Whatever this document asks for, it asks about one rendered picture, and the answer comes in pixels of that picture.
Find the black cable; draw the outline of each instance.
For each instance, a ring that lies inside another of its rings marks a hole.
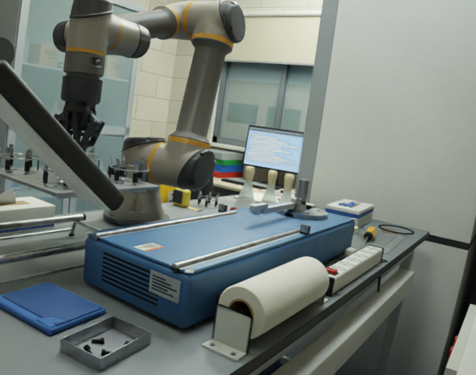
[[[385,230],[385,231],[393,233],[393,234],[402,234],[404,236],[410,236],[411,234],[415,234],[415,231],[411,230],[410,228],[405,228],[405,227],[401,227],[399,225],[394,225],[394,224],[380,224],[378,227],[382,230]],[[386,227],[408,230],[409,233],[396,232],[395,230],[387,229]]]

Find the white label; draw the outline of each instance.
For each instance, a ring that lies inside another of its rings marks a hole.
[[[181,293],[181,281],[151,270],[149,292],[168,301],[178,303],[178,297]]]
[[[154,250],[159,250],[159,249],[165,248],[165,247],[162,246],[162,245],[159,245],[159,244],[155,244],[154,242],[149,242],[148,244],[134,246],[134,248],[142,250],[143,252],[152,252]]]

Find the screwdriver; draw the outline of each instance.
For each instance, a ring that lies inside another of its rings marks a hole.
[[[368,229],[366,229],[366,232],[364,232],[363,237],[364,237],[364,241],[363,241],[363,244],[361,245],[361,248],[364,248],[364,245],[368,241],[373,241],[375,237],[377,237],[377,228],[369,227]]]

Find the small metal box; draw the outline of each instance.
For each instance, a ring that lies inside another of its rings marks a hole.
[[[104,345],[92,344],[104,338]],[[151,344],[151,332],[111,316],[60,340],[60,351],[96,371],[105,370]],[[84,346],[91,347],[91,353]],[[110,352],[101,355],[102,350]]]

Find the white brick wall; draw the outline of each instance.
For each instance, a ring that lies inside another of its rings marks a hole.
[[[147,9],[180,0],[134,0]],[[321,10],[323,0],[238,0],[246,11]],[[194,48],[190,41],[151,40],[135,83],[131,137],[164,137],[175,131]]]

